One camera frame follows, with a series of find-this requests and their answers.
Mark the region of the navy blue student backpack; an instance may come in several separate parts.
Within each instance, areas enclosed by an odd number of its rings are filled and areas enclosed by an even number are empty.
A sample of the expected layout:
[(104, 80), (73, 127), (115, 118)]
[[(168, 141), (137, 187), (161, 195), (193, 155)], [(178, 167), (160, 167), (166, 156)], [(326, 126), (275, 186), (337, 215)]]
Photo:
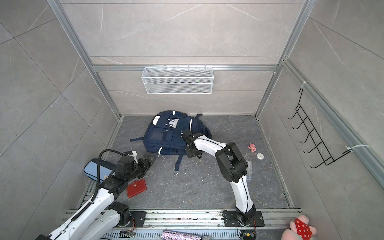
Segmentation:
[(191, 117), (178, 111), (160, 112), (152, 119), (143, 137), (130, 139), (130, 141), (142, 140), (149, 153), (178, 156), (175, 164), (175, 171), (178, 171), (183, 156), (187, 154), (187, 144), (182, 138), (182, 132), (188, 129), (193, 134), (201, 133), (209, 138), (212, 137), (209, 128), (199, 119), (200, 116), (201, 114)]

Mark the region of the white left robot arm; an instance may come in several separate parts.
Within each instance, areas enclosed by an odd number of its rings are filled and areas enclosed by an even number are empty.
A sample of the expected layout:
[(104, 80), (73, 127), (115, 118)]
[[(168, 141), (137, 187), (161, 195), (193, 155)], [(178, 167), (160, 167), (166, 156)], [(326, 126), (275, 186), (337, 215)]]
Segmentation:
[(144, 155), (135, 160), (122, 155), (112, 174), (102, 183), (97, 180), (94, 195), (70, 219), (47, 236), (37, 240), (98, 240), (115, 226), (127, 226), (132, 217), (130, 207), (116, 202), (129, 183), (142, 179), (154, 164), (156, 157)]

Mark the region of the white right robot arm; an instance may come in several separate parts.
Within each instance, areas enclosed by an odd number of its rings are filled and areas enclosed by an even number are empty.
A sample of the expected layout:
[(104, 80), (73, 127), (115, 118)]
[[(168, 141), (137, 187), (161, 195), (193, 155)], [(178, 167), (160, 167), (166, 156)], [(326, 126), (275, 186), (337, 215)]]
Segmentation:
[(201, 157), (205, 152), (216, 158), (222, 176), (231, 184), (236, 200), (238, 221), (246, 226), (252, 222), (257, 210), (251, 199), (247, 184), (248, 163), (233, 142), (220, 143), (190, 130), (182, 132), (188, 157)]

